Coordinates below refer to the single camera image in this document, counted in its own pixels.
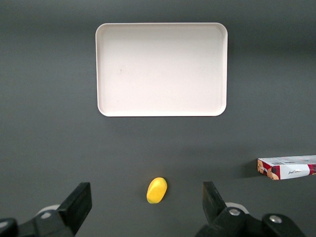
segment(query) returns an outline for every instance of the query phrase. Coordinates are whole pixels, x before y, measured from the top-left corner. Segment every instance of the dark gray surface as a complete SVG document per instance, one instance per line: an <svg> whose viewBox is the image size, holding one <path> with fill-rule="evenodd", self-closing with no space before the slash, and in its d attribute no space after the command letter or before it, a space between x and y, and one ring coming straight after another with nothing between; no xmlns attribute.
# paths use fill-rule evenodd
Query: dark gray surface
<svg viewBox="0 0 316 237"><path fill-rule="evenodd" d="M202 181L225 201L316 233L316 177L272 181L256 158L316 154L315 1L1 1L0 217L20 223L91 182L87 236L192 237ZM220 22L226 111L215 118L107 118L94 33L107 22ZM146 201L150 181L169 189Z"/></svg>

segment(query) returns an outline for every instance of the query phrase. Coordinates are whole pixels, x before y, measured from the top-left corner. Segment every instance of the white tray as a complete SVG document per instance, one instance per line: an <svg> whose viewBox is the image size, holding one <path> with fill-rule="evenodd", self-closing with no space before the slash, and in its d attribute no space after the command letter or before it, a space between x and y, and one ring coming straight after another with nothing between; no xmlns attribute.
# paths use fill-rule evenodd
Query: white tray
<svg viewBox="0 0 316 237"><path fill-rule="evenodd" d="M96 31L100 112L220 115L226 107L227 37L219 23L101 25Z"/></svg>

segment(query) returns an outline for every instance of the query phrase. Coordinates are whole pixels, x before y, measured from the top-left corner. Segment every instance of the cardboard box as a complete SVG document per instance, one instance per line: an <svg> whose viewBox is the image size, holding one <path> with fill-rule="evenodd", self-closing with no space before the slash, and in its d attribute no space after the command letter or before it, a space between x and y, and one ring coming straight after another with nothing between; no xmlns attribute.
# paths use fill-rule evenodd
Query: cardboard box
<svg viewBox="0 0 316 237"><path fill-rule="evenodd" d="M273 180L316 175L316 156L259 158L258 171Z"/></svg>

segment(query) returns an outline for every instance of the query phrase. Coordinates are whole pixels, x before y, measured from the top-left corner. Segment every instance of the screw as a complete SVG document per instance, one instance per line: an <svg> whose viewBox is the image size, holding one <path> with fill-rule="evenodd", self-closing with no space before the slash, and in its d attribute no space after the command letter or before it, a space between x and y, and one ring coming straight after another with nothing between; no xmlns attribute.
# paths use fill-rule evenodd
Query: screw
<svg viewBox="0 0 316 237"><path fill-rule="evenodd" d="M46 218L48 218L50 216L51 216L51 214L49 212L45 212L40 218L41 219L46 219Z"/></svg>
<svg viewBox="0 0 316 237"><path fill-rule="evenodd" d="M280 217L278 217L278 216L275 216L275 215L270 216L269 219L272 222L277 223L277 224L282 223L282 219Z"/></svg>
<svg viewBox="0 0 316 237"><path fill-rule="evenodd" d="M0 222L0 228L6 227L8 225L7 221Z"/></svg>
<svg viewBox="0 0 316 237"><path fill-rule="evenodd" d="M239 216L240 215L240 211L238 211L237 209L230 209L229 210L229 213L232 215L232 216Z"/></svg>

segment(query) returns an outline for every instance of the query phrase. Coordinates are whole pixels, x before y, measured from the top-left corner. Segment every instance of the red and white box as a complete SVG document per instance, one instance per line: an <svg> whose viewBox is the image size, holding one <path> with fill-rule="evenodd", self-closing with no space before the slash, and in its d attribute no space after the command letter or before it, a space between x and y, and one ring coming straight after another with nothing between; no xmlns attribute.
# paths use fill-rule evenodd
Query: red and white box
<svg viewBox="0 0 316 237"><path fill-rule="evenodd" d="M258 171L273 180L316 175L316 156L259 158Z"/></svg>

